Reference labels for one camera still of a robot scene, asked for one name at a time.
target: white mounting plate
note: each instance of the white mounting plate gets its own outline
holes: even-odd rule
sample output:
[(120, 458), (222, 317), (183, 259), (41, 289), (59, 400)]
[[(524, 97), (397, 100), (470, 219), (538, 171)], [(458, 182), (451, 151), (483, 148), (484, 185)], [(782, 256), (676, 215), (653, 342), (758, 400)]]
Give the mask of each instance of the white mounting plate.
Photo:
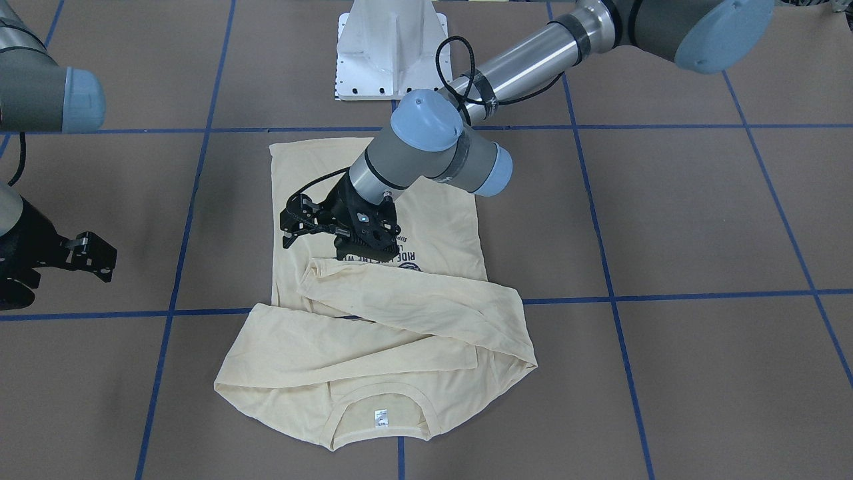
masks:
[[(386, 31), (379, 35), (385, 41), (380, 42), (381, 45), (378, 45), (378, 48), (373, 48), (377, 45), (368, 45), (366, 48), (347, 49), (347, 45), (341, 45), (340, 39), (350, 14), (342, 14), (338, 21), (335, 99), (400, 100), (412, 90), (441, 89), (443, 85), (435, 70), (435, 49), (442, 40), (447, 38), (447, 16), (438, 13), (435, 15), (436, 18), (427, 18), (423, 21), (424, 23), (437, 22), (444, 33), (442, 38), (436, 38), (433, 34), (432, 38), (423, 38), (420, 44), (412, 45), (411, 41), (405, 42), (400, 34), (401, 29), (405, 27), (399, 25), (404, 20), (392, 15), (386, 18), (386, 25), (378, 26), (380, 30)], [(377, 35), (374, 33), (371, 37), (375, 40)], [(403, 63), (406, 57), (409, 58), (408, 64)], [(450, 47), (442, 50), (439, 62), (444, 77), (451, 81)], [(378, 63), (384, 63), (385, 67), (381, 67)]]

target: robotic arm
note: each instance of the robotic arm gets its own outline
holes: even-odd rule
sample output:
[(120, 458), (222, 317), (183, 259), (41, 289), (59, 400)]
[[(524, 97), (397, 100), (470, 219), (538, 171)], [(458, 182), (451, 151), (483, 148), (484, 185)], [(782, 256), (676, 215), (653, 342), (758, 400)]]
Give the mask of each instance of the robotic arm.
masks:
[[(0, 0), (0, 132), (93, 132), (103, 124), (104, 110), (95, 75), (59, 67)], [(35, 268), (85, 270), (109, 282), (116, 254), (90, 231), (74, 240), (59, 235), (11, 185), (0, 184), (0, 310), (32, 304), (31, 289), (41, 278)]]
[(445, 82), (441, 91), (404, 97), (355, 163), (337, 172), (344, 176), (324, 201), (314, 203), (302, 193), (320, 179), (290, 197), (280, 215), (284, 248), (302, 235), (325, 232), (336, 236), (339, 260), (357, 255), (389, 261), (399, 253), (401, 231), (394, 200), (419, 177), (480, 196), (507, 185), (510, 154), (471, 127), (502, 105), (620, 45), (687, 70), (718, 73), (761, 38), (773, 7), (774, 0), (578, 0), (570, 14)]

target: light blue joint cap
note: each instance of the light blue joint cap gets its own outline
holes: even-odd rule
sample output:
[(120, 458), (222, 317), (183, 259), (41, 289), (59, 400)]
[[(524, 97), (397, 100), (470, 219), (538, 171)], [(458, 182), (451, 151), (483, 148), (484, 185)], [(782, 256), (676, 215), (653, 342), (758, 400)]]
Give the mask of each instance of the light blue joint cap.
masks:
[(62, 104), (62, 132), (94, 132), (104, 124), (107, 101), (98, 78), (87, 70), (68, 68)]
[(441, 94), (414, 90), (406, 94), (391, 115), (391, 129), (408, 146), (442, 152), (462, 134), (462, 117)]
[(513, 176), (513, 157), (501, 145), (495, 143), (497, 147), (497, 158), (495, 166), (491, 168), (489, 177), (480, 185), (474, 195), (479, 196), (495, 196), (503, 191), (509, 184), (509, 179)]
[(743, 58), (764, 35), (774, 0), (726, 0), (693, 27), (676, 51), (676, 65), (718, 73)]

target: white label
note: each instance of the white label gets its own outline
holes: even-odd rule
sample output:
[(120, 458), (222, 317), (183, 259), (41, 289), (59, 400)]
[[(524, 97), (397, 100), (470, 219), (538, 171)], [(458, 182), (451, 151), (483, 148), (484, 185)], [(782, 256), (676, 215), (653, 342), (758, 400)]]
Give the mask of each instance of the white label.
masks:
[(376, 428), (388, 426), (388, 410), (376, 410), (374, 412)]

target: blue tape grid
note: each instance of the blue tape grid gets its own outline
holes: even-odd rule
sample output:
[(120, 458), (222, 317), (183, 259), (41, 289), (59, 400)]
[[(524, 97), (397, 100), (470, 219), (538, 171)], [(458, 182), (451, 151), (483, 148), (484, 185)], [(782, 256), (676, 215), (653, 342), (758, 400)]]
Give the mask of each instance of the blue tape grid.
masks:
[[(53, 18), (53, 21), (50, 25), (49, 33), (45, 39), (45, 45), (49, 45), (51, 39), (54, 36), (56, 26), (61, 17), (61, 12), (63, 10), (65, 4), (65, 0), (60, 0), (58, 2), (56, 12)], [(172, 321), (175, 317), (182, 316), (200, 316), (200, 315), (224, 315), (224, 314), (247, 314), (251, 310), (250, 307), (238, 307), (238, 308), (209, 308), (209, 309), (184, 309), (179, 310), (176, 309), (177, 304), (177, 296), (180, 289), (181, 277), (183, 274), (183, 262), (186, 257), (187, 247), (189, 244), (189, 233), (192, 227), (193, 221), (193, 212), (194, 212), (194, 203), (195, 203), (195, 194), (199, 188), (200, 176), (204, 166), (204, 161), (206, 157), (207, 145), (210, 139), (211, 134), (214, 133), (275, 133), (275, 132), (377, 132), (381, 129), (379, 126), (316, 126), (316, 127), (236, 127), (236, 128), (213, 128), (212, 120), (213, 115), (216, 110), (216, 102), (218, 97), (219, 85), (222, 78), (222, 72), (224, 68), (225, 59), (228, 51), (228, 43), (231, 33), (231, 26), (234, 19), (235, 13), (235, 5), (236, 0), (231, 0), (230, 9), (229, 9), (229, 17), (226, 23), (225, 36), (223, 39), (223, 47), (222, 53), (219, 59), (219, 66), (217, 70), (217, 76), (214, 83), (212, 98), (210, 109), (207, 117), (207, 124), (205, 128), (151, 128), (151, 129), (112, 129), (112, 130), (101, 130), (99, 132), (91, 133), (93, 135), (109, 135), (109, 134), (181, 134), (181, 133), (204, 133), (204, 139), (201, 145), (201, 152), (199, 154), (198, 165), (196, 168), (196, 175), (194, 179), (194, 185), (192, 190), (192, 195), (190, 197), (189, 210), (187, 213), (187, 220), (184, 226), (183, 240), (181, 245), (181, 252), (178, 256), (177, 268), (175, 272), (175, 283), (172, 290), (170, 306), (168, 310), (152, 310), (152, 311), (129, 311), (129, 312), (93, 312), (93, 313), (36, 313), (36, 314), (11, 314), (11, 315), (2, 315), (0, 316), (0, 321), (27, 321), (27, 320), (59, 320), (59, 319), (122, 319), (122, 318), (140, 318), (140, 317), (166, 317), (166, 323), (164, 327), (163, 337), (160, 345), (160, 357), (158, 360), (157, 370), (154, 378), (154, 386), (152, 388), (151, 401), (149, 403), (148, 416), (146, 419), (145, 431), (143, 433), (142, 444), (140, 447), (139, 460), (136, 468), (136, 479), (142, 478), (142, 473), (144, 471), (145, 459), (148, 452), (148, 442), (151, 436), (151, 430), (154, 424), (154, 414), (156, 411), (157, 398), (160, 389), (160, 382), (162, 380), (163, 368), (165, 364), (165, 355), (168, 349), (169, 337), (171, 333), (171, 325)], [(548, 8), (548, 17), (549, 19), (553, 18), (553, 13), (551, 9), (551, 4), (547, 3)], [(651, 460), (651, 454), (649, 453), (649, 447), (647, 444), (645, 429), (642, 423), (641, 410), (638, 400), (638, 395), (636, 393), (636, 388), (634, 385), (633, 375), (631, 372), (630, 366), (630, 357), (628, 355), (627, 347), (625, 345), (624, 334), (622, 331), (622, 326), (618, 313), (618, 304), (621, 302), (634, 302), (634, 301), (682, 301), (682, 300), (711, 300), (711, 299), (731, 299), (731, 298), (760, 298), (760, 297), (780, 297), (780, 296), (812, 296), (815, 300), (815, 304), (820, 311), (821, 318), (823, 319), (824, 325), (827, 328), (827, 333), (835, 347), (835, 350), (838, 354), (839, 361), (844, 368), (844, 372), (847, 375), (848, 380), (850, 381), (851, 387), (853, 387), (853, 374), (851, 374), (849, 363), (844, 356), (844, 352), (838, 343), (838, 338), (835, 335), (834, 329), (832, 327), (832, 323), (830, 322), (826, 310), (823, 307), (821, 296), (847, 296), (853, 295), (853, 289), (829, 289), (829, 290), (818, 290), (815, 287), (815, 284), (811, 278), (809, 273), (809, 269), (806, 266), (803, 255), (799, 249), (796, 238), (794, 237), (792, 228), (788, 223), (787, 217), (785, 215), (785, 211), (781, 205), (779, 197), (776, 195), (775, 188), (773, 186), (771, 177), (767, 170), (767, 167), (764, 164), (761, 153), (758, 149), (758, 146), (755, 142), (755, 138), (752, 135), (752, 130), (754, 129), (814, 129), (814, 128), (853, 128), (853, 124), (750, 124), (746, 120), (746, 116), (743, 113), (743, 109), (740, 106), (740, 102), (737, 98), (737, 95), (734, 92), (734, 87), (726, 73), (723, 73), (723, 77), (726, 80), (727, 87), (734, 101), (735, 107), (740, 114), (741, 123), (739, 124), (662, 124), (662, 125), (651, 125), (651, 124), (628, 124), (628, 125), (579, 125), (576, 122), (574, 108), (572, 105), (572, 95), (570, 91), (570, 86), (566, 76), (563, 77), (563, 88), (566, 94), (566, 106), (569, 109), (569, 116), (571, 119), (570, 125), (530, 125), (530, 126), (476, 126), (474, 127), (477, 130), (482, 131), (510, 131), (510, 130), (565, 130), (572, 131), (572, 134), (575, 138), (575, 144), (577, 148), (578, 158), (580, 160), (580, 167), (583, 174), (583, 182), (584, 187), (586, 188), (587, 195), (589, 198), (589, 209), (590, 215), (592, 217), (593, 226), (595, 228), (595, 234), (599, 243), (599, 251), (601, 254), (601, 265), (604, 271), (606, 286), (607, 286), (607, 296), (594, 296), (594, 297), (569, 297), (569, 298), (532, 298), (524, 300), (525, 305), (547, 305), (547, 304), (574, 304), (574, 303), (610, 303), (614, 325), (618, 334), (619, 346), (622, 350), (623, 363), (625, 374), (627, 378), (627, 382), (629, 385), (629, 390), (631, 394), (631, 400), (635, 410), (635, 419), (637, 423), (637, 428), (641, 438), (641, 445), (643, 449), (643, 454), (646, 460), (647, 465), (647, 474), (650, 479), (654, 479), (654, 470), (653, 464)], [(397, 106), (397, 102), (392, 101), (391, 110), (392, 112)], [(803, 273), (806, 277), (806, 280), (809, 285), (808, 290), (779, 290), (779, 291), (748, 291), (748, 292), (722, 292), (722, 293), (697, 293), (697, 294), (674, 294), (674, 295), (647, 295), (647, 296), (617, 296), (615, 295), (612, 287), (612, 280), (610, 278), (609, 267), (607, 265), (606, 259), (606, 251), (604, 247), (604, 241), (601, 235), (601, 229), (599, 227), (597, 214), (595, 211), (595, 201), (593, 198), (592, 187), (589, 183), (589, 176), (587, 174), (586, 163), (583, 156), (583, 146), (581, 144), (580, 134), (579, 132), (582, 130), (632, 130), (632, 129), (696, 129), (696, 128), (727, 128), (727, 129), (740, 129), (743, 128), (746, 130), (748, 137), (750, 138), (751, 146), (756, 155), (759, 166), (762, 169), (762, 173), (764, 175), (765, 181), (768, 185), (770, 193), (774, 199), (775, 205), (779, 211), (780, 217), (782, 218), (783, 224), (785, 225), (786, 232), (788, 234), (789, 239), (791, 240), (794, 251), (798, 257), (800, 262), (800, 266), (803, 270)], [(60, 133), (56, 132), (31, 132), (32, 135), (58, 135)], [(3, 152), (6, 150), (11, 134), (6, 134), (3, 137), (3, 141), (0, 143), (0, 157), (3, 156)], [(405, 443), (403, 437), (397, 438), (397, 474), (398, 478), (403, 480), (405, 479)]]

